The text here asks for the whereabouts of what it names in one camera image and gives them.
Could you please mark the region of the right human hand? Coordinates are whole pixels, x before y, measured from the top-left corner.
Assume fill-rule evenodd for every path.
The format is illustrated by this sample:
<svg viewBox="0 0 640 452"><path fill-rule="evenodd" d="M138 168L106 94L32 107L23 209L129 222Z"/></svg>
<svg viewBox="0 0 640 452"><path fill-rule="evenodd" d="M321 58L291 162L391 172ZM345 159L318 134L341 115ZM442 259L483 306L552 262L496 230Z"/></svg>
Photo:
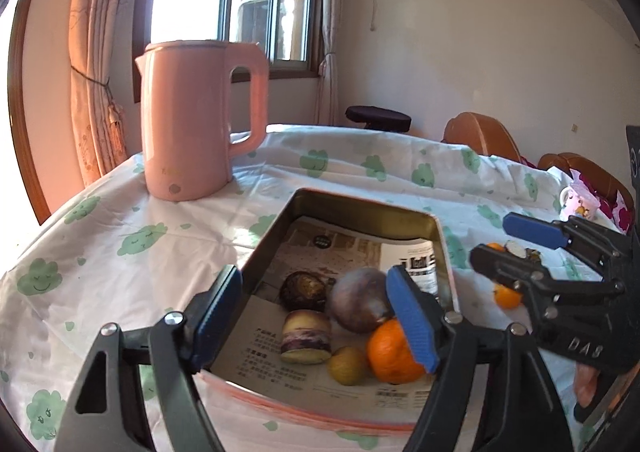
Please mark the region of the right human hand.
<svg viewBox="0 0 640 452"><path fill-rule="evenodd" d="M629 389L631 382L639 372L639 365L636 365L631 371L623 376L623 383L615 390L615 396L611 403L608 405L608 409L613 411L617 404L620 403L620 399L625 392ZM577 364L576 373L574 377L574 394L576 396L576 402L578 406L586 408L592 402L594 395L597 391L597 383L600 372L595 368L588 365Z"/></svg>

